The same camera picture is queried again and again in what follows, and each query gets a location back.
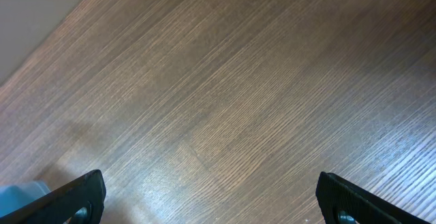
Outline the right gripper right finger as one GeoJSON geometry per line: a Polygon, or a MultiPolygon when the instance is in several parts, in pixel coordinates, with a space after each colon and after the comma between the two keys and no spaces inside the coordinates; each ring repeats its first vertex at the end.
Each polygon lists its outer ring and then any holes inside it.
{"type": "Polygon", "coordinates": [[[334,173],[320,173],[315,195],[327,224],[429,224],[334,173]]]}

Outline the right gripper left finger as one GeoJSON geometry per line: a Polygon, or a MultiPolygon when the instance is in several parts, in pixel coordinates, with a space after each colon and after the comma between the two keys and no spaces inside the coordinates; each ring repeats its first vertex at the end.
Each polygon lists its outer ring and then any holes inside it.
{"type": "Polygon", "coordinates": [[[1,187],[1,222],[100,223],[106,187],[102,172],[91,170],[51,191],[36,180],[1,187]]]}

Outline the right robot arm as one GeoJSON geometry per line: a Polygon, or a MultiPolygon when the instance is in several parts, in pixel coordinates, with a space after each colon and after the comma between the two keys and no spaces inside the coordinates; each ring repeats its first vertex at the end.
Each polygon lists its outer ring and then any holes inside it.
{"type": "MultiPolygon", "coordinates": [[[[423,222],[330,172],[320,173],[315,195],[326,223],[423,222]]],[[[6,185],[1,187],[1,222],[99,223],[105,198],[100,170],[91,170],[54,191],[42,181],[6,185]]]]}

